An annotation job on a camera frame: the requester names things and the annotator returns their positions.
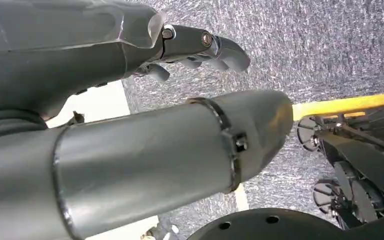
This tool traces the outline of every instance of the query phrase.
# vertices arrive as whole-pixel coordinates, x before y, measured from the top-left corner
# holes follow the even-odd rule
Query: gray carpet
[[[171,78],[129,78],[123,84],[133,113],[247,89],[284,91],[295,103],[384,93],[384,1],[381,0],[145,0],[168,22],[204,28],[247,51],[247,72],[191,70],[169,65]],[[298,145],[295,130],[260,175],[244,184],[252,208],[278,207],[320,216],[311,199],[326,161]],[[236,211],[217,194],[160,216],[179,238]]]

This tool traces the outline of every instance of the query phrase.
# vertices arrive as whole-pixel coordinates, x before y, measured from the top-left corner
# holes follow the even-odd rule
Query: metal screw
[[[313,135],[310,139],[311,143],[313,144],[314,147],[319,146],[319,138],[316,135]]]
[[[172,39],[173,38],[173,32],[168,28],[162,30],[162,38],[163,39]]]
[[[213,43],[213,37],[209,32],[204,32],[202,34],[202,44],[204,47],[209,48],[211,44]]]
[[[235,144],[238,149],[242,148],[244,151],[248,148],[248,144],[245,139],[238,139],[236,140]]]

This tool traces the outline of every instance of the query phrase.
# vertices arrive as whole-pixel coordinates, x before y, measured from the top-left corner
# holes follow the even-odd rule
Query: metal hose clamp
[[[231,186],[224,192],[225,194],[235,191],[241,183],[241,161],[238,153],[247,150],[248,141],[245,132],[235,132],[232,124],[222,108],[213,100],[205,97],[189,98],[188,104],[201,104],[211,110],[220,125],[223,145],[230,158]]]

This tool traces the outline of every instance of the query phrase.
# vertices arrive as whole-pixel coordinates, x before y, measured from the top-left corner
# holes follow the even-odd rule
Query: yellow stripe
[[[334,115],[337,113],[352,113],[368,108],[384,105],[384,94],[299,103],[293,105],[293,120],[299,121],[309,115]]]

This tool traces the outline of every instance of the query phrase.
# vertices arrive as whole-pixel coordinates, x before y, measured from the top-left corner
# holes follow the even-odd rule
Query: mounting hole
[[[278,216],[269,216],[268,218],[265,219],[265,221],[268,224],[277,224],[279,222],[279,217]]]
[[[221,229],[221,230],[226,230],[226,229],[229,229],[231,227],[231,223],[230,222],[223,222],[222,224],[218,225],[218,228]]]

